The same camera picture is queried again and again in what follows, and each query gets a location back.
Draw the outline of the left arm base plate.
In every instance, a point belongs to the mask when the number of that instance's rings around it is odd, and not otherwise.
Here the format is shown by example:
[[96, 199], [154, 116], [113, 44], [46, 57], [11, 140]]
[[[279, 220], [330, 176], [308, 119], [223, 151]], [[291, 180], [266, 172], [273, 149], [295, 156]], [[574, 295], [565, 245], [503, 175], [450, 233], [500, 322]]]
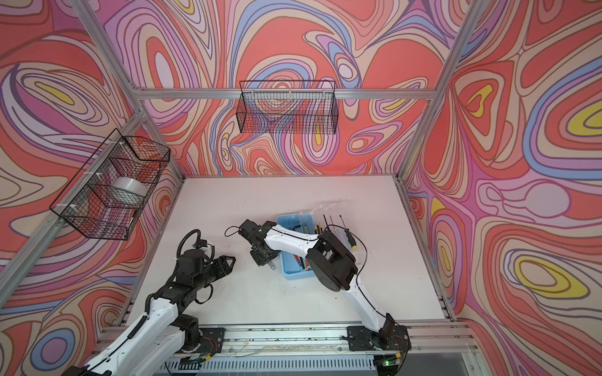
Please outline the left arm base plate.
[[196, 332], [186, 330], [183, 345], [176, 353], [199, 353], [214, 356], [221, 353], [224, 346], [225, 327], [199, 327]]

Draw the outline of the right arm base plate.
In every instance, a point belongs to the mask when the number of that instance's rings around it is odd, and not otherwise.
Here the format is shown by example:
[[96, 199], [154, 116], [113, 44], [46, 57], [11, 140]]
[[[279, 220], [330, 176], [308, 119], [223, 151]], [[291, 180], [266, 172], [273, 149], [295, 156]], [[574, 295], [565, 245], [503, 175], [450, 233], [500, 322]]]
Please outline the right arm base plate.
[[342, 337], [352, 352], [395, 351], [407, 353], [412, 349], [411, 339], [406, 326], [395, 325], [383, 334], [368, 330], [363, 326], [349, 326]]

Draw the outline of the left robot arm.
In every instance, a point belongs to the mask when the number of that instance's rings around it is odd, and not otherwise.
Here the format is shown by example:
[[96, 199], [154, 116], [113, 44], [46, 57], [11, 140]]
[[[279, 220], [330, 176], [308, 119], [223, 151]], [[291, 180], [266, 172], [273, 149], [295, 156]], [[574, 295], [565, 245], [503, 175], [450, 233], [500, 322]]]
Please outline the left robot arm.
[[215, 246], [191, 230], [176, 250], [176, 264], [166, 283], [149, 294], [142, 314], [87, 364], [70, 366], [64, 375], [152, 375], [180, 350], [196, 350], [203, 335], [198, 318], [187, 315], [198, 292], [230, 275], [236, 258], [216, 256]]

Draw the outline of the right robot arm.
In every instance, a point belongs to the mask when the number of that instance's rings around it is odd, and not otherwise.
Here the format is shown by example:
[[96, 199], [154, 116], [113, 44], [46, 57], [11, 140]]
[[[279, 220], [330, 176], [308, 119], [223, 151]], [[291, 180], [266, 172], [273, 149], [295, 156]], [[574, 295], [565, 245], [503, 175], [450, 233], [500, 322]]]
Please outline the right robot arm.
[[371, 350], [409, 352], [412, 345], [406, 326], [398, 324], [390, 313], [377, 304], [362, 279], [362, 267], [356, 258], [327, 225], [319, 233], [308, 234], [287, 229], [275, 222], [263, 225], [247, 219], [238, 227], [238, 234], [251, 245], [251, 256], [264, 266], [282, 253], [305, 259], [315, 277], [330, 291], [342, 292], [353, 302], [361, 318], [360, 326], [349, 326], [342, 340], [350, 351]]

